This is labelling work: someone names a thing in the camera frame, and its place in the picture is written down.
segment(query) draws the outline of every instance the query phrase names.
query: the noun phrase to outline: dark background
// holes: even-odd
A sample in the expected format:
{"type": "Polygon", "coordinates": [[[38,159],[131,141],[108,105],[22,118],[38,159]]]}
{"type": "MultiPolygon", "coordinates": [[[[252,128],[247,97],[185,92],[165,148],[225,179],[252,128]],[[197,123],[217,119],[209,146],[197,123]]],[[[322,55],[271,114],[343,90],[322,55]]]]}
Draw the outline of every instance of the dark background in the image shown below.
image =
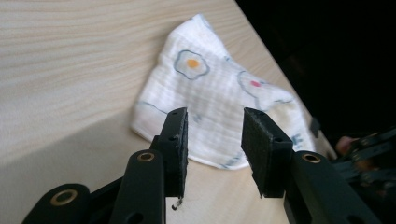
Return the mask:
{"type": "Polygon", "coordinates": [[[396,125],[390,1],[236,2],[333,146],[396,125]]]}

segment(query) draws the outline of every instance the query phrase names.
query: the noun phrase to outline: white cloth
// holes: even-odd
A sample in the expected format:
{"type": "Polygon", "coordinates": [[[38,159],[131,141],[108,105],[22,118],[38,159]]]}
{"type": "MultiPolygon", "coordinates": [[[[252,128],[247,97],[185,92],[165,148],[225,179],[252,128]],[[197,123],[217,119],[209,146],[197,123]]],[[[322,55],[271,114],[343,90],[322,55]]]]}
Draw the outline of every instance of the white cloth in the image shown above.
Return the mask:
{"type": "Polygon", "coordinates": [[[189,113],[189,158],[207,165],[248,166],[241,148],[244,107],[267,113],[293,141],[294,150],[314,150],[293,95],[234,62],[202,14],[168,36],[134,107],[131,127],[152,141],[166,114],[180,107],[189,113]]]}

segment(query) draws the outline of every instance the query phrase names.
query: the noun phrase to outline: egg yolk print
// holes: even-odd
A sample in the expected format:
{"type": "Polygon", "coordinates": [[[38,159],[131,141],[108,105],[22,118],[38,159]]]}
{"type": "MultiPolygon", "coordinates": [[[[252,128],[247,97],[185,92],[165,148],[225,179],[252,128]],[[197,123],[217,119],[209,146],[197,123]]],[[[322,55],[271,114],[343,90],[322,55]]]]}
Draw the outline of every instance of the egg yolk print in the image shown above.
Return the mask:
{"type": "Polygon", "coordinates": [[[204,76],[209,72],[205,59],[190,50],[182,50],[175,60],[175,70],[190,80],[204,76]]]}

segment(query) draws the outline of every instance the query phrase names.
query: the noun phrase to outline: fried egg print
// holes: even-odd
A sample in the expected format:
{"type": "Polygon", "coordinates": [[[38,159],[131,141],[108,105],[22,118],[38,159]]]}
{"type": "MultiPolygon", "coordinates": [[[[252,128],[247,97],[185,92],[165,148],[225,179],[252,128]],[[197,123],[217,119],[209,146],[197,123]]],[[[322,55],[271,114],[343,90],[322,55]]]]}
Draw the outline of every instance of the fried egg print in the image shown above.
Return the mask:
{"type": "Polygon", "coordinates": [[[190,50],[182,50],[178,53],[174,64],[175,70],[189,80],[195,80],[209,73],[205,59],[190,50]]]}
{"type": "Polygon", "coordinates": [[[247,72],[240,72],[237,77],[242,90],[253,97],[256,109],[266,111],[276,103],[289,103],[293,96],[247,72]]]}

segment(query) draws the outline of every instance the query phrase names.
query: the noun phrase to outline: light wood surface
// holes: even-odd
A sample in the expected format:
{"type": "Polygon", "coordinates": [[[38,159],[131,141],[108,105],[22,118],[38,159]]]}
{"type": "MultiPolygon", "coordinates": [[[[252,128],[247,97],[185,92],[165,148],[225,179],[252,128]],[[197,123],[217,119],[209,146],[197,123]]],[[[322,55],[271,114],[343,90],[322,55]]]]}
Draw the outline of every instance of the light wood surface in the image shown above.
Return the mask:
{"type": "MultiPolygon", "coordinates": [[[[232,0],[0,3],[0,223],[21,223],[62,184],[94,191],[123,175],[149,147],[129,128],[134,101],[167,35],[198,13],[236,62],[294,92],[232,0]]],[[[177,211],[175,201],[169,224],[288,223],[283,200],[261,199],[249,168],[190,161],[177,211]]]]}

